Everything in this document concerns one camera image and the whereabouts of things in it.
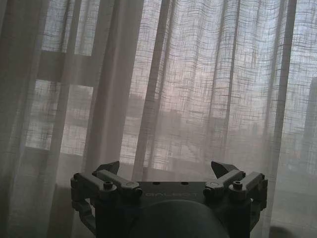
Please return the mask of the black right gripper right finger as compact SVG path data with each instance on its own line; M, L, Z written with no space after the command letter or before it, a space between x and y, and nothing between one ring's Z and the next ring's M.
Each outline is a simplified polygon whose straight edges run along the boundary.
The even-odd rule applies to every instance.
M267 180L262 173L246 174L232 164L211 162L215 179L205 183L204 196L207 199L222 198L226 192L232 200L267 200Z

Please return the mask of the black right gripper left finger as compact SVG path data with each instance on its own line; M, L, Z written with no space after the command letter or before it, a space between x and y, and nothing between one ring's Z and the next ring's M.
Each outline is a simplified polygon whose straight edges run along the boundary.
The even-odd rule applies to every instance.
M142 196L142 189L138 182L126 180L117 175L119 162L112 162L99 166L89 173L76 173L71 179L71 199L101 200L111 199L120 195L123 198L136 200Z

